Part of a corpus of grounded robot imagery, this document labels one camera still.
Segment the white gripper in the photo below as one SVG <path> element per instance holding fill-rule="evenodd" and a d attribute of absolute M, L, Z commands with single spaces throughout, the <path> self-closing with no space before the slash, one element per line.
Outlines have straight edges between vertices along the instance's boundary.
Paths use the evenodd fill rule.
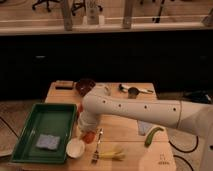
<path fill-rule="evenodd" d="M 100 116 L 88 111 L 80 113 L 78 118 L 78 127 L 82 132 L 95 132 L 100 123 Z"/>

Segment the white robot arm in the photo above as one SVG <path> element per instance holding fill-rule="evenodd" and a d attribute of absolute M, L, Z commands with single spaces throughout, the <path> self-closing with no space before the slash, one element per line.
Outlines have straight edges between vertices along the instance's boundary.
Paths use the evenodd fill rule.
<path fill-rule="evenodd" d="M 202 137 L 205 140 L 199 171 L 213 171 L 213 105 L 176 100 L 116 98 L 91 91 L 82 100 L 78 119 L 82 132 L 94 131 L 102 114 L 140 120 Z"/>

